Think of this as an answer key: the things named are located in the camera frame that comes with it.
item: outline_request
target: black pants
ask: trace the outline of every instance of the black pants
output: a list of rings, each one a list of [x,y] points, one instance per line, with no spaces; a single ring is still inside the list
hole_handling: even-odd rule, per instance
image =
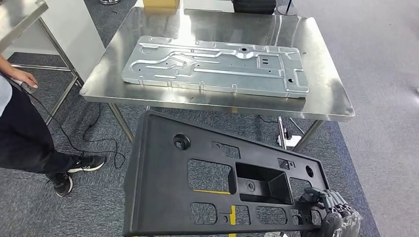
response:
[[[71,155],[54,149],[51,134],[29,96],[14,86],[0,117],[0,167],[46,174],[53,178],[74,164]]]

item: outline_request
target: hand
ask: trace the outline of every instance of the hand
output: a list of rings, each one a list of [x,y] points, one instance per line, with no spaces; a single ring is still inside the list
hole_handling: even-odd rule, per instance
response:
[[[37,80],[34,75],[30,73],[14,68],[14,70],[10,72],[9,76],[15,80],[26,82],[31,87],[38,88]]]

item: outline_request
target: robotic hand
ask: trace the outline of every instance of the robotic hand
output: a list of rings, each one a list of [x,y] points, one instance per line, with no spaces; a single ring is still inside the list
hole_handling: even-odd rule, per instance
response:
[[[300,201],[323,203],[326,217],[316,231],[305,231],[302,237],[357,237],[361,227],[361,215],[334,190],[306,188]]]

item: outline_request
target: stainless steel table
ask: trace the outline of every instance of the stainless steel table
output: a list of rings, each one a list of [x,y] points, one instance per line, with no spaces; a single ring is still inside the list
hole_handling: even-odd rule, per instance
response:
[[[125,83],[121,71],[142,35],[296,47],[301,52],[310,93],[306,98],[291,99]],[[347,121],[355,116],[315,20],[296,16],[183,9],[165,12],[134,7],[80,94],[93,102],[316,119],[296,150],[323,120]],[[132,133],[121,114],[115,111],[114,114],[132,140]]]
[[[55,37],[52,35],[48,26],[42,20],[41,15],[48,9],[46,3],[42,0],[2,0],[0,1],[0,53],[3,52],[13,41],[18,38],[28,27],[34,22],[38,22],[44,30],[46,36],[51,41],[52,45],[57,50],[61,59],[67,67],[51,67],[51,66],[38,66],[38,65],[23,65],[14,64],[12,66],[17,68],[29,68],[40,70],[53,70],[53,71],[67,71],[71,72],[73,79],[66,87],[61,97],[49,112],[49,116],[45,122],[48,125],[52,117],[60,108],[64,99],[67,97],[70,89],[78,82],[80,85],[83,81],[66,53],[61,48]]]

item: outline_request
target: computer mouse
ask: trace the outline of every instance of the computer mouse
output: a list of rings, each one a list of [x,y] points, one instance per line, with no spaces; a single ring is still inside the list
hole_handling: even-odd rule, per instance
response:
[[[28,85],[26,82],[22,82],[20,80],[16,80],[11,78],[12,81],[14,81],[15,83],[17,83],[20,88],[22,88],[22,90],[25,90],[28,94],[35,94],[38,91],[38,88],[32,87],[30,85]]]
[[[32,87],[30,85],[28,85],[26,82],[22,82],[22,84],[20,85],[20,87],[25,90],[28,94],[35,94],[39,87]]]

